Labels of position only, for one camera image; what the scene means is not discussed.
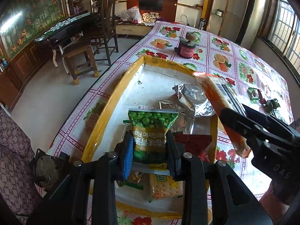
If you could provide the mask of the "person's right hand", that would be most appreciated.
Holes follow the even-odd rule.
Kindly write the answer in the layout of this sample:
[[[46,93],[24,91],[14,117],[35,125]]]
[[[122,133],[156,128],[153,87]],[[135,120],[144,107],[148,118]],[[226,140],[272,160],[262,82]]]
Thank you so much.
[[[288,205],[281,202],[280,199],[273,194],[272,183],[266,193],[259,200],[259,203],[272,219],[273,224],[277,224],[289,209]]]

